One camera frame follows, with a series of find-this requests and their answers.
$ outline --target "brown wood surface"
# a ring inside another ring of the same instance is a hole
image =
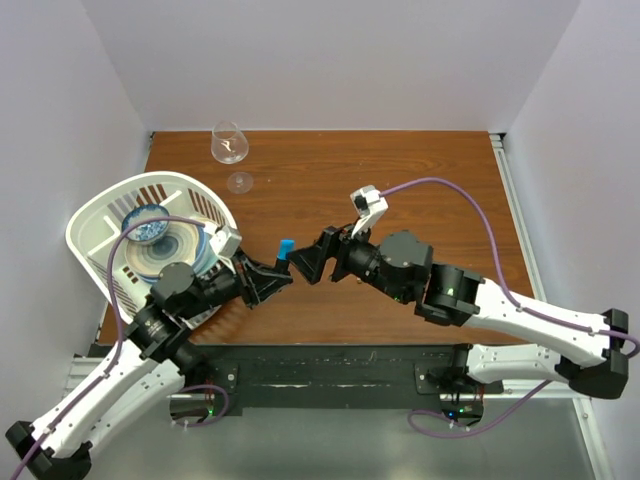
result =
[[[190,175],[214,190],[233,213],[243,248],[272,263],[282,238],[310,244],[328,225],[355,218],[349,194],[364,185],[380,190],[423,176],[439,176],[467,189],[495,230],[512,290],[531,295],[524,260],[486,132],[358,131],[247,132],[249,155],[223,165],[210,152],[207,132],[157,133],[147,171]],[[235,171],[251,173],[243,195],[226,186]],[[423,185],[388,198],[390,208],[372,241],[410,229],[435,248],[435,258],[495,278],[487,235],[466,201],[438,185]],[[210,343],[511,343],[496,332],[439,327],[412,314],[373,288],[346,278],[309,286],[294,272],[294,285],[249,311],[227,305],[192,337]],[[112,312],[101,343],[115,339]]]

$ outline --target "wire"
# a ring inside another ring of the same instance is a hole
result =
[[[514,403],[509,408],[507,408],[498,418],[492,420],[491,422],[489,422],[488,424],[486,424],[483,427],[474,428],[473,430],[470,430],[468,432],[462,432],[462,433],[439,433],[439,432],[432,432],[431,430],[427,430],[426,428],[423,428],[423,427],[420,427],[420,426],[416,425],[416,423],[413,421],[413,417],[415,415],[428,415],[430,417],[439,418],[440,420],[445,420],[445,421],[451,422],[454,425],[456,425],[457,427],[462,427],[462,428],[465,427],[464,424],[462,424],[460,422],[456,422],[455,420],[451,420],[450,418],[445,417],[441,413],[433,412],[431,410],[412,410],[411,412],[409,412],[409,415],[407,415],[407,422],[409,423],[411,428],[413,428],[414,430],[416,430],[419,433],[422,433],[423,435],[427,435],[428,437],[439,438],[439,439],[456,439],[456,438],[473,437],[475,435],[480,435],[481,433],[484,433],[487,430],[491,430],[493,427],[495,427],[498,424],[502,423],[513,412],[515,412],[522,405],[524,405],[527,400],[529,400],[531,397],[533,397],[536,393],[538,393],[540,390],[542,390],[544,387],[546,387],[550,383],[551,383],[551,380],[545,380],[540,385],[538,385],[533,390],[531,390],[529,393],[527,393],[520,400],[518,400],[516,403]]]
[[[20,476],[24,468],[27,466],[27,464],[31,460],[31,457],[35,455],[36,451],[42,446],[42,444],[47,439],[49,434],[53,432],[53,430],[55,430],[56,426],[62,421],[62,419],[66,417],[69,414],[69,412],[73,410],[73,408],[76,405],[78,405],[78,403],[80,403],[80,401],[82,401],[82,399],[89,394],[89,392],[91,392],[94,388],[96,388],[100,384],[100,382],[102,382],[102,380],[107,378],[109,376],[109,373],[118,364],[118,360],[120,359],[120,354],[122,353],[122,344],[124,343],[124,321],[122,320],[122,316],[120,315],[120,309],[118,308],[118,297],[116,295],[115,284],[113,281],[113,262],[116,257],[116,251],[118,250],[118,247],[123,242],[123,240],[127,238],[127,235],[129,235],[129,233],[131,233],[133,230],[135,230],[139,226],[146,225],[147,223],[162,222],[162,221],[189,223],[191,225],[196,225],[198,227],[204,227],[204,224],[202,222],[198,222],[196,220],[192,220],[190,218],[185,218],[185,217],[176,217],[173,215],[164,216],[164,217],[153,217],[153,218],[147,218],[138,223],[130,225],[125,230],[123,230],[120,236],[116,239],[113,246],[111,247],[111,251],[109,252],[109,258],[107,260],[107,290],[109,291],[109,299],[111,300],[111,305],[113,306],[113,314],[116,320],[116,328],[118,331],[118,337],[116,339],[115,352],[113,354],[113,358],[111,359],[109,364],[105,367],[102,375],[95,378],[89,385],[87,385],[82,391],[80,391],[80,393],[78,393],[76,397],[74,397],[64,408],[60,410],[58,415],[54,417],[51,423],[47,425],[47,428],[45,429],[44,433],[40,435],[40,437],[38,437],[38,439],[33,443],[31,448],[27,451],[25,456],[22,458],[22,460],[20,461],[20,464],[11,475],[10,480],[17,480],[17,478]]]
[[[496,238],[495,238],[495,235],[493,233],[493,229],[491,228],[491,224],[489,223],[489,219],[487,218],[486,214],[484,213],[484,211],[482,210],[482,207],[480,207],[478,202],[476,202],[475,199],[469,193],[467,193],[467,191],[464,190],[462,187],[456,185],[453,182],[450,182],[449,180],[445,180],[444,178],[423,177],[423,178],[418,178],[416,180],[412,180],[410,182],[402,183],[402,184],[397,185],[395,187],[392,187],[392,188],[390,188],[388,190],[384,190],[384,191],[380,192],[380,196],[381,197],[388,197],[389,195],[392,195],[392,194],[394,194],[396,192],[400,192],[400,191],[405,190],[407,188],[411,188],[411,187],[414,187],[416,185],[420,185],[420,184],[423,184],[423,183],[438,183],[440,185],[444,185],[446,187],[449,187],[452,190],[455,190],[460,195],[462,195],[465,198],[465,200],[467,200],[467,202],[469,202],[471,204],[471,206],[474,208],[474,210],[478,213],[478,215],[480,216],[480,219],[482,220],[482,223],[484,224],[484,228],[485,228],[485,230],[487,232],[487,235],[489,237],[489,243],[491,245],[491,253],[493,255],[493,263],[494,263],[495,268],[496,268],[496,273],[498,274],[498,282],[500,284],[500,288],[502,289],[502,291],[503,291],[505,297],[507,298],[507,300],[509,300],[509,302],[512,303],[518,310],[526,312],[529,315],[532,315],[534,317],[540,318],[540,319],[545,320],[547,322],[554,323],[556,325],[560,325],[560,326],[563,326],[563,327],[571,328],[571,329],[574,329],[574,330],[578,330],[578,331],[581,331],[581,332],[587,332],[589,334],[597,333],[597,334],[600,334],[600,335],[607,335],[609,337],[615,337],[615,338],[619,338],[619,339],[622,339],[622,340],[627,340],[627,341],[633,343],[633,345],[634,345],[633,350],[627,354],[627,356],[629,358],[633,358],[636,355],[638,355],[638,353],[640,353],[640,340],[638,340],[637,338],[635,338],[635,337],[633,337],[633,336],[631,336],[629,334],[622,333],[622,332],[616,332],[614,330],[598,330],[597,332],[593,332],[591,330],[591,328],[589,328],[589,327],[585,327],[585,326],[582,326],[582,325],[575,325],[575,324],[573,324],[571,322],[567,322],[565,320],[561,320],[559,318],[555,318],[555,317],[552,317],[550,315],[546,315],[544,313],[538,312],[538,311],[536,311],[536,310],[534,310],[532,308],[523,307],[522,304],[520,302],[518,302],[518,300],[516,300],[516,298],[513,296],[513,294],[509,290],[509,287],[507,286],[507,282],[506,282],[506,280],[504,278],[504,273],[502,271],[502,265],[500,263],[500,255],[498,253],[498,244],[496,242]],[[511,415],[513,412],[515,412],[518,408],[520,408],[527,400],[529,400],[531,397],[533,397],[536,393],[538,393],[544,387],[549,385],[549,383],[551,383],[551,382],[550,381],[542,382],[540,385],[535,387],[533,390],[531,390],[529,393],[527,393],[524,397],[522,397],[520,400],[518,400],[514,405],[512,405],[510,408],[508,408],[502,415],[500,415],[494,421],[492,421],[491,423],[487,424],[484,427],[480,427],[480,428],[474,429],[473,431],[459,433],[459,434],[437,433],[437,432],[432,432],[432,431],[427,430],[425,428],[419,427],[418,425],[416,425],[413,422],[413,416],[414,415],[429,415],[429,416],[432,416],[432,417],[435,417],[435,418],[440,418],[442,420],[450,421],[450,419],[445,417],[442,413],[434,412],[434,411],[430,411],[430,410],[412,410],[411,412],[409,412],[409,415],[407,416],[407,421],[409,422],[409,425],[411,426],[411,428],[413,428],[414,430],[416,430],[419,433],[422,433],[423,435],[428,435],[430,437],[443,438],[443,439],[444,438],[466,438],[466,437],[471,437],[471,436],[478,435],[480,433],[486,432],[487,430],[490,430],[491,428],[493,428],[496,425],[500,424],[509,415]],[[458,422],[454,422],[454,424],[457,425],[457,426],[462,426]]]
[[[222,409],[220,410],[220,412],[218,412],[218,414],[215,417],[213,417],[211,420],[207,420],[200,423],[190,423],[186,425],[187,428],[204,427],[206,425],[211,425],[212,423],[216,423],[222,417],[224,417],[225,413],[227,413],[227,410],[229,410],[229,394],[224,388],[219,387],[217,385],[209,385],[209,384],[193,385],[191,387],[183,388],[182,390],[180,390],[180,393],[191,392],[192,390],[200,390],[201,388],[206,388],[208,390],[214,390],[218,393],[221,393],[222,396],[224,397],[224,405],[222,406]]]
[[[403,183],[401,185],[398,185],[396,187],[390,188],[388,190],[384,190],[384,191],[380,192],[380,196],[381,197],[387,197],[387,196],[389,196],[389,195],[391,195],[393,193],[399,192],[401,190],[404,190],[404,189],[407,189],[407,188],[410,188],[410,187],[414,187],[416,185],[420,185],[422,183],[439,183],[441,185],[445,185],[445,186],[455,190],[460,195],[462,195],[467,200],[467,202],[469,202],[471,204],[471,206],[474,208],[474,210],[478,213],[478,215],[482,219],[482,223],[484,224],[484,228],[487,231],[487,235],[489,236],[489,243],[491,244],[491,253],[493,255],[493,263],[495,264],[496,273],[498,274],[498,282],[500,284],[500,287],[502,288],[502,291],[503,291],[505,297],[507,297],[507,300],[509,300],[509,302],[511,302],[518,310],[526,312],[529,315],[532,315],[534,317],[540,318],[540,319],[545,320],[547,322],[554,323],[556,325],[560,325],[562,327],[571,328],[573,330],[578,330],[580,332],[586,332],[586,333],[589,333],[589,334],[597,333],[599,335],[606,335],[608,337],[615,337],[615,338],[619,338],[619,339],[622,339],[622,340],[629,341],[629,342],[633,343],[633,345],[634,345],[633,350],[627,354],[627,356],[629,358],[633,358],[636,355],[638,355],[638,353],[640,353],[640,340],[638,340],[637,338],[635,338],[632,335],[629,335],[627,333],[617,332],[615,330],[592,331],[592,329],[590,327],[585,327],[583,325],[576,325],[574,323],[567,322],[567,321],[561,320],[559,318],[555,318],[555,317],[553,317],[551,315],[547,315],[547,314],[538,312],[537,310],[534,310],[532,308],[523,307],[522,304],[520,302],[518,302],[518,300],[516,300],[516,298],[513,296],[513,294],[509,290],[509,287],[507,286],[507,282],[506,282],[506,280],[504,278],[504,273],[502,271],[502,265],[500,264],[500,255],[498,254],[498,244],[496,242],[495,235],[493,234],[493,229],[491,228],[491,225],[489,224],[489,220],[487,219],[487,216],[485,215],[485,213],[482,210],[482,208],[480,207],[480,205],[478,205],[478,202],[476,202],[473,199],[473,197],[471,195],[469,195],[462,187],[459,187],[455,183],[450,182],[448,180],[445,180],[443,178],[424,177],[424,178],[418,178],[417,180],[412,180],[410,182]]]

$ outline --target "bowl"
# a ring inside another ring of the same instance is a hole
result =
[[[166,217],[169,215],[167,210],[162,205],[149,204],[138,207],[124,217],[122,221],[122,230],[126,230],[130,225],[134,225],[142,220],[146,220],[153,217]],[[151,245],[152,243],[160,240],[169,228],[168,221],[152,222],[146,225],[140,225],[138,228],[132,230],[127,235],[127,238],[132,242],[136,242],[140,245]]]

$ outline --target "wine glass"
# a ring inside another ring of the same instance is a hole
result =
[[[233,122],[222,121],[211,131],[211,154],[220,163],[232,165],[244,159],[249,153],[247,137]],[[227,187],[233,193],[246,193],[253,186],[253,177],[245,172],[229,176]]]

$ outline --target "blue object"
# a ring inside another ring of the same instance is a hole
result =
[[[153,217],[167,217],[169,216],[169,210],[162,205],[156,205],[150,203],[149,205],[142,205],[141,207],[133,209],[122,220],[122,230],[126,230],[130,225]],[[127,235],[127,238],[133,242],[138,242],[143,245],[149,245],[160,240],[169,228],[169,222],[152,222],[146,225],[140,225]]]
[[[294,242],[293,240],[290,239],[283,239],[280,240],[280,250],[278,250],[278,260],[286,260],[287,259],[287,254],[293,250],[293,247],[295,247],[296,242]]]

